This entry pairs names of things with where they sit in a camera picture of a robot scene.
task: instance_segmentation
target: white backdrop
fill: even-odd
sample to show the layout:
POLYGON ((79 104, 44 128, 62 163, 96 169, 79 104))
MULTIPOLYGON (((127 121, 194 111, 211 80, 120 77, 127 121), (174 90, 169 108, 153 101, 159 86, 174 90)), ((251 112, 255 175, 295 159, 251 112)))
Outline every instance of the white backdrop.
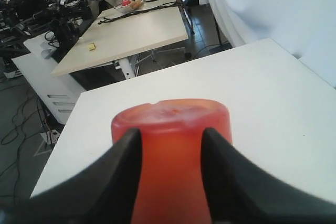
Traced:
POLYGON ((200 0, 235 47, 270 37, 336 87, 336 0, 200 0))

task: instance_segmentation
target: red apple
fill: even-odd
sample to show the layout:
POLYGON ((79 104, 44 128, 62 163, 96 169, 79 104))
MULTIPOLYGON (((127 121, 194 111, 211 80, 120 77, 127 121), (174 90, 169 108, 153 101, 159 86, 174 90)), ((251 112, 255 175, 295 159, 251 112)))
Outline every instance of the red apple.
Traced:
POLYGON ((122 6, 127 6, 127 5, 129 5, 130 3, 131 3, 130 0, 123 0, 123 1, 121 2, 121 5, 122 5, 122 6))

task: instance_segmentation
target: white table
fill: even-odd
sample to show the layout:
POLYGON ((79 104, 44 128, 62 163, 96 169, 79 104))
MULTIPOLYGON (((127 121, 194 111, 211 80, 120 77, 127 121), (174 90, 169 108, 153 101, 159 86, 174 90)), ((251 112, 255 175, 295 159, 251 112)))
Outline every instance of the white table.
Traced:
MULTIPOLYGON (((174 1, 176 0, 145 3, 142 10, 174 1)), ((121 14, 115 9, 102 12, 51 75, 57 77, 118 60, 125 77, 132 78, 134 73, 128 56, 188 39, 178 7, 155 10, 98 25, 104 17, 119 16, 121 14), (96 45, 96 50, 89 51, 88 45, 91 43, 96 45)))
POLYGON ((110 148, 117 113, 179 98, 225 104, 240 152, 283 181, 336 202, 336 91, 271 39, 83 93, 32 195, 110 148))

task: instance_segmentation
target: gray tile floor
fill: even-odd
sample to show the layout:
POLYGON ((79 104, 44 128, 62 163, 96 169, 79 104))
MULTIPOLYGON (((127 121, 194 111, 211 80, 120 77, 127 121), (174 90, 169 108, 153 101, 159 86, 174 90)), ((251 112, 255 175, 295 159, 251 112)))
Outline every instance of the gray tile floor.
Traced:
MULTIPOLYGON (((192 8, 192 16, 195 35, 190 36, 190 38, 186 41, 163 47, 162 50, 185 47, 186 52, 190 52, 192 57, 195 57, 195 55, 206 46, 218 44, 215 23, 210 7, 195 6, 192 8)), ((199 52, 198 57, 205 57, 209 55, 208 49, 211 49, 212 47, 205 48, 199 52)), ((157 71, 161 68, 171 67, 186 61, 182 52, 159 54, 156 60, 157 63, 153 62, 150 58, 144 61, 144 63, 141 64, 140 74, 157 71)), ((114 75, 117 80, 122 80, 123 75, 121 70, 116 71, 114 67, 107 68, 109 68, 111 74, 114 75)), ((18 117, 14 120, 16 125, 20 125, 24 120, 24 117, 28 117, 32 113, 34 114, 22 129, 19 127, 18 137, 16 137, 12 143, 8 145, 0 145, 0 174, 10 164, 16 161, 17 150, 25 139, 24 134, 26 134, 26 137, 29 137, 41 130, 41 121, 38 113, 36 113, 36 94, 23 77, 0 83, 0 139, 2 139, 11 129, 14 128, 12 124, 12 117, 16 114, 17 110, 19 111, 18 117), (22 111, 21 104, 26 101, 27 96, 30 100, 27 102, 22 111)), ((12 133, 5 139, 5 142, 9 141, 13 137, 15 137, 15 134, 12 133)), ((19 152, 20 158, 18 161, 20 178, 15 191, 17 203, 19 202, 19 198, 20 202, 22 202, 30 197, 30 194, 32 193, 35 184, 49 158, 50 152, 34 156, 38 148, 41 146, 42 141, 42 137, 37 134, 25 140, 21 147, 19 152)), ((0 204, 13 204, 14 186, 17 177, 17 163, 6 173, 0 176, 0 204)))

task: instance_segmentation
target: fruit bowl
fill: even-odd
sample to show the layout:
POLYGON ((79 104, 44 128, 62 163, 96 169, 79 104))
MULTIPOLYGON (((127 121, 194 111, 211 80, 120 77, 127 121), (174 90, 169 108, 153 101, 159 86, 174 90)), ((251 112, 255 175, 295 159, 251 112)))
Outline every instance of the fruit bowl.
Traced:
POLYGON ((115 6, 114 9, 122 14, 127 14, 139 9, 145 2, 146 0, 123 0, 123 2, 115 6))

